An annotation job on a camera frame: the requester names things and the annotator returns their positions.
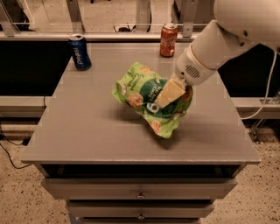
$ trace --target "soda can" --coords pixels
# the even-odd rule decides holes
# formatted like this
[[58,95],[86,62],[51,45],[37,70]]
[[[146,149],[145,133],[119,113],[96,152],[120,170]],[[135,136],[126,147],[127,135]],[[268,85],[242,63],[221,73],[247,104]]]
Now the soda can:
[[91,67],[88,57],[87,41],[81,34],[73,34],[69,37],[68,44],[71,47],[73,61],[77,70],[87,70]]
[[175,53],[175,43],[178,35],[176,24],[165,24],[161,30],[160,37],[160,55],[163,57],[172,57]]

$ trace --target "crumpled snack bag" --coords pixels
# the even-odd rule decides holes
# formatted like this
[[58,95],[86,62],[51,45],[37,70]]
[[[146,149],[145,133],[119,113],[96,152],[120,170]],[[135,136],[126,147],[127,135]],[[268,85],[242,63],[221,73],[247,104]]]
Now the crumpled snack bag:
[[187,87],[185,94],[176,101],[165,108],[158,107],[154,101],[166,82],[167,80],[162,79],[158,73],[136,62],[116,82],[116,89],[112,91],[119,102],[127,103],[147,121],[157,135],[163,138],[171,137],[193,98],[193,88]]

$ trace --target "gray table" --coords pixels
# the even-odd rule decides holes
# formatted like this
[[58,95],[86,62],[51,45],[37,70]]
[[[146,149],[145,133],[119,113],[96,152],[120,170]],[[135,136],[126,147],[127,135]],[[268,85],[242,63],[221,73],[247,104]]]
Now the gray table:
[[199,223],[236,175],[260,162],[218,74],[194,87],[168,140],[112,96],[136,61],[168,78],[187,45],[162,58],[159,44],[93,43],[89,70],[69,62],[22,161],[38,167],[43,187],[70,214],[90,217],[85,223]]

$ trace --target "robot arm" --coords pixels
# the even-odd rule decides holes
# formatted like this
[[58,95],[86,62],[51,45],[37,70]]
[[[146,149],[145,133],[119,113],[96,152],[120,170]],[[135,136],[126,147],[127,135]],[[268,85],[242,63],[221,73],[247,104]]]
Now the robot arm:
[[[186,85],[199,85],[222,65],[257,44],[280,51],[280,1],[215,0],[212,20],[203,32],[178,56],[175,73],[155,103],[164,108]],[[178,92],[170,97],[171,92]]]

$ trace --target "drawer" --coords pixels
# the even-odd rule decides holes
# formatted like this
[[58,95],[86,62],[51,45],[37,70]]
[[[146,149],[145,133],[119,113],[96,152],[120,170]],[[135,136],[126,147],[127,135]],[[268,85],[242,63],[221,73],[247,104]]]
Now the drawer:
[[190,200],[93,200],[68,201],[69,213],[75,217],[95,218],[205,218],[213,204]]
[[57,200],[216,200],[237,185],[235,178],[45,178]]
[[201,224],[199,219],[82,219],[83,224]]

